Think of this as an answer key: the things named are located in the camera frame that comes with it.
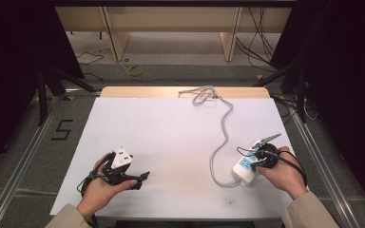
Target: beige sleeve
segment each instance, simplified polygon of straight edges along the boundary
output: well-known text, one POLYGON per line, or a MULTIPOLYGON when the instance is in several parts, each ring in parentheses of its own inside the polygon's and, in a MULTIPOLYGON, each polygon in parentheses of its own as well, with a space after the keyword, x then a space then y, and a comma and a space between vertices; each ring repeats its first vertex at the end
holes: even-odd
POLYGON ((90 228, 79 211, 70 204, 67 204, 64 208, 62 208, 62 210, 46 226, 46 228, 62 227, 90 228))
POLYGON ((287 228, 338 227, 331 214, 312 192, 295 199, 281 216, 287 228))

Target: white tabletop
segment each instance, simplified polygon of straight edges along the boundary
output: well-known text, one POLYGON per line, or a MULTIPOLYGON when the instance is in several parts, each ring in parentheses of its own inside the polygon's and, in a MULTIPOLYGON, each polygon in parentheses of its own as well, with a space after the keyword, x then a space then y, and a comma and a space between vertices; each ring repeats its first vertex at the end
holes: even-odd
MULTIPOLYGON (((238 146, 280 132, 271 141, 288 145, 286 131, 272 99, 228 99, 234 105, 226 121, 227 145, 215 158, 220 181, 233 179, 232 168, 241 158, 238 146)), ((209 170, 211 153, 223 142, 221 117, 227 107, 219 100, 194 107, 191 99, 97 98, 91 110, 58 197, 51 210, 77 205, 76 186, 106 152, 122 146, 134 156, 128 175, 150 171, 141 190, 117 195, 96 213, 99 217, 155 220, 277 219, 292 201, 266 178, 248 186, 222 188, 209 170)))

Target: black wall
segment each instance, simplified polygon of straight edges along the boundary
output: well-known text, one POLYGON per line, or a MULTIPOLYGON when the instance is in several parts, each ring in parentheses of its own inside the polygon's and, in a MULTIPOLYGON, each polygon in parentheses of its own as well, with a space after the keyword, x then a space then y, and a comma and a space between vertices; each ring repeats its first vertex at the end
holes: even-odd
POLYGON ((0 153, 48 66, 83 78, 55 9, 0 1, 0 153))
POLYGON ((325 38, 308 93, 365 190, 365 1, 340 1, 325 38))

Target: metal frame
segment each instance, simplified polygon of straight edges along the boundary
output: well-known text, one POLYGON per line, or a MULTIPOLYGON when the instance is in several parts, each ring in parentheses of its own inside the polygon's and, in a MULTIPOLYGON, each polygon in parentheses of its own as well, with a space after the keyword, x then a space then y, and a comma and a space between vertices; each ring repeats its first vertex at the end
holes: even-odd
POLYGON ((29 146, 25 151, 25 154, 17 164, 6 186, 2 190, 0 195, 0 221, 9 207, 11 199, 13 198, 14 193, 16 191, 16 188, 19 186, 26 171, 28 170, 29 164, 32 158, 34 157, 34 154, 36 153, 41 143, 41 140, 43 140, 43 137, 46 134, 46 131, 51 123, 52 117, 55 114, 55 110, 57 106, 61 103, 61 101, 62 97, 54 97, 54 99, 51 101, 46 120, 41 126, 37 127, 37 130, 35 131, 29 143, 29 146))
POLYGON ((291 115, 294 115, 293 118, 296 127, 298 128, 298 132, 300 133, 301 138, 304 140, 308 151, 310 152, 313 162, 317 167, 318 173, 321 176, 322 181, 324 182, 328 193, 330 194, 331 199, 333 200, 333 203, 335 204, 336 209, 342 218, 343 223, 348 228, 361 227, 357 218, 355 217, 355 213, 351 204, 348 202, 342 190, 340 189, 329 165, 324 160, 321 151, 319 150, 317 143, 307 126, 307 123, 304 123, 298 114, 295 114, 295 111, 292 107, 289 110, 291 115))

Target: hand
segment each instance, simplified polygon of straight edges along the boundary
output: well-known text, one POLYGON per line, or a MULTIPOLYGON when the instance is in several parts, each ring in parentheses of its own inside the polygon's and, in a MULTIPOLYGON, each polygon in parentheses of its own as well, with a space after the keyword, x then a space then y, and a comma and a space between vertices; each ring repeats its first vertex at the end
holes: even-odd
MULTIPOLYGON (((100 164, 100 161, 105 157, 104 155, 96 162, 94 167, 100 164)), ((104 165, 99 167, 99 171, 103 171, 104 165)), ((118 193, 133 187, 136 184, 135 180, 127 180, 118 185, 109 185, 102 178, 96 178, 88 186, 82 200, 76 209, 89 221, 91 216, 98 210, 104 208, 109 201, 118 193)))
MULTIPOLYGON (((289 148, 283 146, 279 151, 289 151, 289 148)), ((282 152, 280 156, 300 167, 298 161, 292 155, 282 152)), ((293 200, 308 192, 300 173, 284 161, 279 160, 271 169, 257 167, 257 172, 265 176, 277 189, 287 192, 293 200)))

